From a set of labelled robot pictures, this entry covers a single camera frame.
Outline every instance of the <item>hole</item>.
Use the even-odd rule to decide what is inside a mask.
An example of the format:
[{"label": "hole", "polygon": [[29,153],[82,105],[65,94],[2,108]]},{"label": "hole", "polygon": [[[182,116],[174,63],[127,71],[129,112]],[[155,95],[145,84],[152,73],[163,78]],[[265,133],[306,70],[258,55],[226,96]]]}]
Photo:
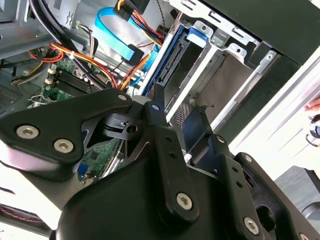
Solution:
[{"label": "hole", "polygon": [[261,205],[256,209],[256,213],[259,217],[260,223],[265,228],[267,232],[275,229],[276,227],[276,218],[270,211],[270,209],[265,206]]},{"label": "hole", "polygon": [[66,142],[61,142],[61,143],[59,143],[59,148],[68,149],[69,148],[69,144],[66,143]]},{"label": "hole", "polygon": [[218,19],[218,18],[215,18],[213,15],[215,14],[215,12],[214,11],[211,11],[210,13],[209,13],[209,17],[211,17],[211,18],[213,18],[214,20],[216,20],[218,23],[221,23],[221,21]]},{"label": "hole", "polygon": [[218,175],[218,171],[217,171],[217,169],[213,169],[213,170],[211,171],[211,173],[212,173],[213,175],[215,175],[215,176],[217,176],[217,175]]},{"label": "hole", "polygon": [[29,135],[29,136],[31,136],[31,135],[34,134],[34,131],[32,131],[30,128],[27,128],[27,129],[24,129],[24,130],[22,131],[22,133],[23,133],[24,135]]},{"label": "hole", "polygon": [[135,133],[137,130],[138,130],[138,127],[137,127],[137,126],[131,125],[131,126],[128,126],[128,128],[126,129],[126,132],[127,132],[128,134],[133,134],[133,133]]},{"label": "hole", "polygon": [[170,153],[169,153],[169,156],[172,157],[173,159],[176,158],[176,155],[175,155],[173,152],[170,152]]},{"label": "hole", "polygon": [[241,37],[242,39],[244,38],[244,36],[242,36],[240,33],[237,32],[237,30],[234,28],[232,29],[232,32],[237,34],[239,37]]},{"label": "hole", "polygon": [[236,182],[236,184],[238,185],[239,188],[243,188],[244,186],[240,183],[240,182]]},{"label": "hole", "polygon": [[193,8],[189,7],[187,4],[182,3],[182,5],[183,5],[183,6],[185,6],[187,9],[189,9],[189,10],[193,11]]},{"label": "hole", "polygon": [[170,143],[172,142],[172,138],[169,137],[169,136],[166,136],[165,139],[166,139],[168,142],[170,142]]}]

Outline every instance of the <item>green circuit board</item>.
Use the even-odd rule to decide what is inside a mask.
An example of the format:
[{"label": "green circuit board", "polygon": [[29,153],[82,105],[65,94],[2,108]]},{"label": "green circuit board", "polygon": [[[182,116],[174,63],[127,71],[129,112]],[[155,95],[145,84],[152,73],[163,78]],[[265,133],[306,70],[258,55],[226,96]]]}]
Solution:
[{"label": "green circuit board", "polygon": [[[43,96],[46,99],[53,101],[63,101],[72,98],[71,95],[59,90],[56,87],[45,87],[43,91]],[[112,156],[116,152],[118,141],[116,139],[112,140],[109,144],[96,147],[93,150],[87,152],[82,159],[82,164],[87,165],[88,170],[85,174],[79,172],[78,178],[82,181],[84,178],[96,179],[100,178],[103,174],[104,169],[109,161],[111,161]]]},{"label": "green circuit board", "polygon": [[91,175],[101,177],[102,170],[104,170],[108,162],[112,160],[116,148],[116,140],[112,140],[107,145],[96,147],[83,156],[82,163],[89,166]]},{"label": "green circuit board", "polygon": [[[56,66],[57,66],[58,68],[61,68],[61,69],[65,70],[65,71],[67,71],[68,73],[71,73],[71,74],[74,74],[74,70],[76,69],[76,66],[75,66],[74,63],[71,61],[70,58],[64,58],[63,60],[58,61],[58,62],[56,63]],[[93,72],[94,72],[95,74],[98,74],[98,73],[101,72],[101,70],[100,70],[99,68],[97,68],[97,67],[94,66],[94,67],[93,67]]]}]

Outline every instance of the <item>metal panel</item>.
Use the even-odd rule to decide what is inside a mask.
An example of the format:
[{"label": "metal panel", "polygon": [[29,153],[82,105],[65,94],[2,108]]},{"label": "metal panel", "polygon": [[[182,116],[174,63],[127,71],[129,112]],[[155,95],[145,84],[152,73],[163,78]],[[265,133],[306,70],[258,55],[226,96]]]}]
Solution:
[{"label": "metal panel", "polygon": [[19,0],[15,20],[0,24],[0,59],[42,47],[52,41],[37,20],[29,19],[28,0]]},{"label": "metal panel", "polygon": [[320,45],[320,10],[308,0],[201,1],[299,65],[303,65]]},{"label": "metal panel", "polygon": [[18,0],[0,0],[0,24],[16,18]]}]

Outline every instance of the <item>cable bundle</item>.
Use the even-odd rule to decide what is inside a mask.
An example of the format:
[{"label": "cable bundle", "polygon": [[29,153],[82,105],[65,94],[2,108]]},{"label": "cable bundle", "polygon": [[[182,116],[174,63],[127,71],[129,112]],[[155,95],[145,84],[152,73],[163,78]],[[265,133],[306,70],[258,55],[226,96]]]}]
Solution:
[{"label": "cable bundle", "polygon": [[[50,33],[53,39],[58,44],[70,49],[71,52],[79,53],[74,43],[68,37],[68,34],[64,28],[50,12],[45,0],[29,0],[29,3],[36,18]],[[107,88],[107,85],[92,73],[92,70],[86,63],[77,58],[72,58],[72,55],[70,59],[73,61],[76,67],[83,72],[84,76],[88,78],[98,89],[101,90]]]},{"label": "cable bundle", "polygon": [[[125,2],[125,0],[119,0],[117,3],[117,9],[120,10],[121,5]],[[133,11],[131,16],[133,22],[142,30],[144,35],[154,44],[158,45],[159,47],[162,46],[164,42],[164,36],[161,35],[159,32],[153,30],[144,17],[140,15],[137,11]]]}]

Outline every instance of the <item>yellow wire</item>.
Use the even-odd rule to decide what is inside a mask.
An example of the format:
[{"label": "yellow wire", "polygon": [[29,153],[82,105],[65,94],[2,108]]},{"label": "yellow wire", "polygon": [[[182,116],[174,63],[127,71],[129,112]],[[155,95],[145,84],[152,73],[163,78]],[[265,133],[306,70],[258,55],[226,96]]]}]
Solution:
[{"label": "yellow wire", "polygon": [[121,5],[124,3],[125,0],[119,0],[118,1],[118,5],[117,5],[117,8],[118,8],[118,11],[120,11],[120,7]]},{"label": "yellow wire", "polygon": [[123,91],[126,86],[128,85],[128,83],[130,82],[131,78],[134,76],[134,74],[136,73],[136,71],[143,65],[146,63],[146,61],[150,58],[150,53],[148,54],[148,56],[146,56],[140,63],[138,66],[136,66],[136,68],[132,71],[132,73],[130,74],[130,76],[127,77],[127,79],[124,81],[121,90]]},{"label": "yellow wire", "polygon": [[158,41],[155,41],[155,40],[153,40],[151,37],[149,37],[148,34],[146,34],[145,31],[142,30],[142,32],[144,33],[144,35],[145,35],[151,42],[153,42],[154,44],[158,45],[159,47],[162,46]]},{"label": "yellow wire", "polygon": [[35,69],[33,69],[31,72],[29,72],[26,76],[29,77],[32,74],[34,74],[39,68],[41,68],[42,64],[43,64],[43,62],[40,62],[40,64]]}]

